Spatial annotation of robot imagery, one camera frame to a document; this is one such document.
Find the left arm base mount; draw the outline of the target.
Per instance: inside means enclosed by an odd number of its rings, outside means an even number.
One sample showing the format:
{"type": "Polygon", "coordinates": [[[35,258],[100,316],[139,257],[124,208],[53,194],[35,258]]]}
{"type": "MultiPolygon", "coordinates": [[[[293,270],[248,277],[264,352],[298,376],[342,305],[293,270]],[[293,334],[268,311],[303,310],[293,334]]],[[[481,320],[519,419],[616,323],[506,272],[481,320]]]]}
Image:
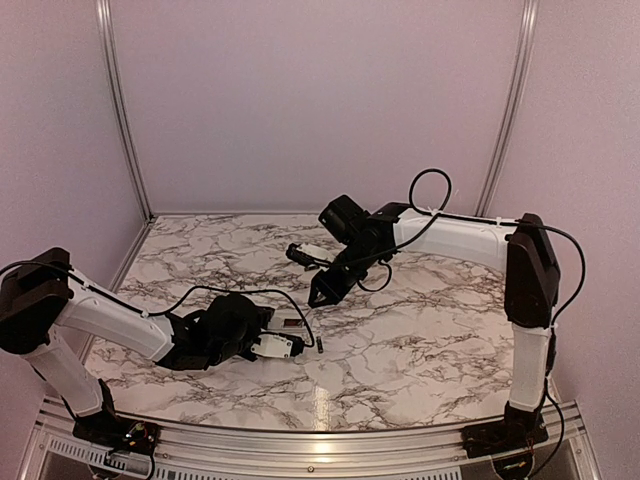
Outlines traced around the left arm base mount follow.
{"type": "Polygon", "coordinates": [[[133,418],[79,417],[73,436],[115,452],[151,455],[155,451],[159,431],[158,424],[133,418]]]}

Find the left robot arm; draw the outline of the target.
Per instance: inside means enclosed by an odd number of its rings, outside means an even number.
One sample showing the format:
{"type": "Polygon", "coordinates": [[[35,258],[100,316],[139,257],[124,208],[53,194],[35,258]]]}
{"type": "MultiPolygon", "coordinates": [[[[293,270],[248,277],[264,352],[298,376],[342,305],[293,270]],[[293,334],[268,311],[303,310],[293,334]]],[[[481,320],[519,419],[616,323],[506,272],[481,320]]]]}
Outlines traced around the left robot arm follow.
{"type": "Polygon", "coordinates": [[[25,359],[66,402],[75,421],[106,445],[125,438],[106,384],[92,376],[59,327],[88,332],[175,371],[206,370],[251,351],[274,311],[238,293],[216,297],[183,317],[153,316],[93,284],[52,248],[1,270],[1,348],[25,359]]]}

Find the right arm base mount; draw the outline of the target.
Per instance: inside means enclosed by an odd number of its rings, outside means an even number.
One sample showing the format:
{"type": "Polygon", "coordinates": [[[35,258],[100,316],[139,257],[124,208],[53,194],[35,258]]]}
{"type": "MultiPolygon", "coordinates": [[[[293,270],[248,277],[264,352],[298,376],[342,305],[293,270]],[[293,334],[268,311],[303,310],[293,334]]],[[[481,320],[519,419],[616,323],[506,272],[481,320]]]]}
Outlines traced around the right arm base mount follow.
{"type": "Polygon", "coordinates": [[[549,439],[545,427],[536,426],[526,433],[522,425],[507,425],[504,421],[466,426],[461,436],[463,449],[470,459],[528,448],[549,439]]]}

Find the white remote control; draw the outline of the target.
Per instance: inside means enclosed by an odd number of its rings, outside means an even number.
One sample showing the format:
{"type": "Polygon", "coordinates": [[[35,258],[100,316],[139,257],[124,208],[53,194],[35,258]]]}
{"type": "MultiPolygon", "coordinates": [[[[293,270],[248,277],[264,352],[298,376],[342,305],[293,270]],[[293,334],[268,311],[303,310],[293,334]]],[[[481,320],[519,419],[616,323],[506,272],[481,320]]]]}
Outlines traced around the white remote control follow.
{"type": "Polygon", "coordinates": [[[304,321],[295,311],[276,312],[267,324],[267,329],[292,335],[302,335],[306,331],[304,321]]]}

